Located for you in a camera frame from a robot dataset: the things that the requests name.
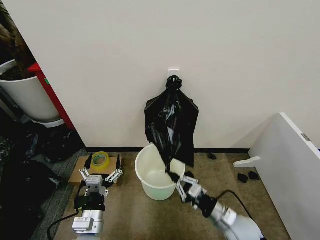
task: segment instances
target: gray rug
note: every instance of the gray rug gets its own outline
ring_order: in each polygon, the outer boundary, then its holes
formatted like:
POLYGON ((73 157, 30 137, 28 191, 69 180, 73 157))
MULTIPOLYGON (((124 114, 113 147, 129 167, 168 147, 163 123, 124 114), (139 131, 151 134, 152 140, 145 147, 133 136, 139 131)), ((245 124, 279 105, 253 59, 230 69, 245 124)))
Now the gray rug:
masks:
MULTIPOLYGON (((81 149, 67 160, 56 163, 47 162, 42 155, 38 155, 33 158, 33 160, 45 164, 55 174, 62 177, 62 181, 58 189, 52 194, 52 196, 42 204, 41 209, 45 215, 38 225, 37 229, 34 231, 31 238, 32 240, 48 239, 48 227, 51 225, 51 223, 62 218, 69 202, 69 198, 74 190, 74 187, 68 184, 69 177, 75 168, 78 157, 86 155, 86 150, 81 149)), ((54 238, 54 236, 56 235, 58 227, 59 223, 51 229, 52 238, 54 238)))

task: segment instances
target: plastic bag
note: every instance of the plastic bag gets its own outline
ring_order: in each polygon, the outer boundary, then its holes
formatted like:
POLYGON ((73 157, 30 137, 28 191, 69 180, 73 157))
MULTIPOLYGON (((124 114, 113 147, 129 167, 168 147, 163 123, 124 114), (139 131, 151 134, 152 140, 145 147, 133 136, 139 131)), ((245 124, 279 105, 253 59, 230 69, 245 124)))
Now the plastic bag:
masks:
POLYGON ((64 161, 85 147, 79 134, 65 125, 46 128, 41 124, 29 122, 17 124, 12 141, 15 143, 16 159, 32 159, 44 155, 48 162, 64 161))
POLYGON ((57 189, 61 177, 35 160, 10 159, 0 184, 0 239, 14 233, 18 239, 30 239, 44 214, 41 204, 57 189), (17 220, 19 225, 12 224, 17 220))
POLYGON ((55 127, 47 134, 47 140, 42 144, 40 152, 48 162, 60 162, 84 147, 77 131, 62 126, 55 127))
POLYGON ((173 158, 194 166, 194 132, 199 109, 180 91, 181 86, 181 79, 169 77, 166 90, 149 100, 144 109, 146 137, 157 147, 166 172, 170 172, 173 158))

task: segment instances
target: white wall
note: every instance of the white wall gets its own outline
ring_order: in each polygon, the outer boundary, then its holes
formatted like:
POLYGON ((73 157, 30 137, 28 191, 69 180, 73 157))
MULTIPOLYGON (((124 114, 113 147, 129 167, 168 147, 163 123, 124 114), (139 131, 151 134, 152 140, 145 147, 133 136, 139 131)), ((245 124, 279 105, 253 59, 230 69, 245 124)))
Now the white wall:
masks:
POLYGON ((199 107, 196 147, 249 148, 282 111, 320 147, 320 1, 4 4, 87 147, 145 146, 168 67, 199 107))

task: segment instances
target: tape roll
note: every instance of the tape roll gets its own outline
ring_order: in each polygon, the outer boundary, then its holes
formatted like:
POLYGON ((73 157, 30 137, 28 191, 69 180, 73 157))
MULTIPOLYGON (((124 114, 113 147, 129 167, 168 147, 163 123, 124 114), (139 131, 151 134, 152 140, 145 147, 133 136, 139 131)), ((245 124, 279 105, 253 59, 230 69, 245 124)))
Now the tape roll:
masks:
POLYGON ((110 158, 108 153, 104 151, 98 151, 92 155, 91 168, 95 170, 104 170, 110 164, 110 158))

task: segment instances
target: white bucket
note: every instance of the white bucket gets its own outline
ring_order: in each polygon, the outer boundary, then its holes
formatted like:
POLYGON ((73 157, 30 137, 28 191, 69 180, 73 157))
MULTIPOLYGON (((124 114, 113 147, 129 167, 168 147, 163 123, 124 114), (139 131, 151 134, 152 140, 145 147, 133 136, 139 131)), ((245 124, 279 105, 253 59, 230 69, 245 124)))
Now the white bucket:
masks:
MULTIPOLYGON (((183 176, 186 165, 176 159, 170 164, 171 172, 183 176)), ((146 146, 135 159, 135 172, 149 198, 157 201, 171 197, 176 184, 165 173, 165 164, 155 145, 146 146)))
POLYGON ((16 81, 1 80, 1 75, 15 65, 15 60, 0 65, 0 87, 33 120, 40 123, 60 120, 59 112, 36 76, 16 81))

